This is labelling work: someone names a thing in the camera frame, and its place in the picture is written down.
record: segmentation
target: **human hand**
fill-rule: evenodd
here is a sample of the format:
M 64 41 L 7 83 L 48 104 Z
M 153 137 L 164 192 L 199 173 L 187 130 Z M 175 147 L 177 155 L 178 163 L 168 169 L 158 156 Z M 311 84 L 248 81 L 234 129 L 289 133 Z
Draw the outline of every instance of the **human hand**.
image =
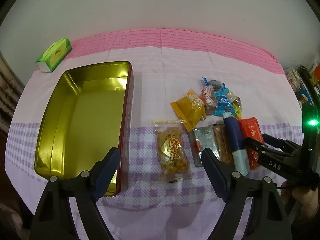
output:
M 290 182 L 285 181 L 281 186 L 287 187 L 291 185 Z M 301 212 L 297 216 L 296 221 L 310 220 L 316 215 L 319 207 L 318 189 L 316 189 L 316 191 L 303 187 L 281 189 L 280 197 L 282 198 L 284 205 L 287 204 L 291 195 L 302 204 Z

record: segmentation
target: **gold metal tin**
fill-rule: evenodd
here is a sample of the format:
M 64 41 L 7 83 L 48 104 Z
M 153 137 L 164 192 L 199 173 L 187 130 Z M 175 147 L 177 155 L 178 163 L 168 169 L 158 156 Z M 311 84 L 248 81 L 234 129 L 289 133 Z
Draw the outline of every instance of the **gold metal tin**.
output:
M 49 179 L 76 177 L 104 158 L 111 147 L 120 165 L 106 192 L 115 196 L 128 182 L 133 74 L 127 61 L 65 71 L 50 97 L 40 125 L 35 171 Z

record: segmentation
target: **bed sheet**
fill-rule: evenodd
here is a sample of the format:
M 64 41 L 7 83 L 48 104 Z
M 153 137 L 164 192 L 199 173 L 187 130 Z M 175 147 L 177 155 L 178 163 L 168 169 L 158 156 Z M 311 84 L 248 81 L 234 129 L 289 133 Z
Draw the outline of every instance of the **bed sheet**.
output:
M 261 131 L 302 143 L 301 110 L 278 61 L 267 51 L 220 37 L 176 29 L 111 32 L 72 42 L 72 51 L 53 73 L 35 70 L 18 102 L 10 126 L 6 172 L 34 213 L 46 180 L 34 172 L 37 135 L 45 107 L 61 74 L 71 68 L 117 60 L 132 64 L 135 79 L 129 150 L 129 189 L 97 205 L 115 239 L 207 239 L 224 203 L 203 168 L 193 164 L 187 135 L 183 144 L 194 176 L 159 183 L 152 120 L 174 120 L 170 106 L 189 89 L 200 93 L 201 77 L 224 82 L 241 98 L 243 117 L 255 116 Z M 198 126 L 213 124 L 210 116 Z M 260 167 L 251 178 L 283 178 Z M 70 200 L 81 239 L 86 234 L 74 199 Z M 242 237 L 248 200 L 236 239 Z

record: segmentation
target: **white wall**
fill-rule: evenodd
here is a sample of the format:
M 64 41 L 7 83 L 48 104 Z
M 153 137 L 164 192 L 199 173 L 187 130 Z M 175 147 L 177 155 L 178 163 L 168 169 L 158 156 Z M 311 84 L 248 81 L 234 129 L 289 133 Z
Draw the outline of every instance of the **white wall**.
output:
M 0 51 L 27 83 L 55 40 L 130 28 L 212 32 L 273 53 L 283 67 L 311 65 L 320 23 L 305 0 L 17 0 L 0 26 Z

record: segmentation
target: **orange snack package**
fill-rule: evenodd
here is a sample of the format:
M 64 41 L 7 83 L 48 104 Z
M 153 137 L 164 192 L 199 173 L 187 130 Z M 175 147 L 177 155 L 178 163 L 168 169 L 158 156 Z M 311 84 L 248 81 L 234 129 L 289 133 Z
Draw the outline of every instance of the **orange snack package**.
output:
M 204 103 L 192 89 L 188 91 L 187 96 L 170 105 L 176 115 L 186 121 L 184 125 L 188 132 L 196 127 L 201 118 L 205 119 Z
M 248 119 L 238 119 L 238 121 L 243 134 L 243 138 L 250 137 L 261 143 L 264 143 L 258 121 L 255 117 L 251 117 Z M 255 168 L 260 166 L 260 164 L 258 163 L 258 153 L 248 147 L 246 149 L 250 169 L 254 170 Z

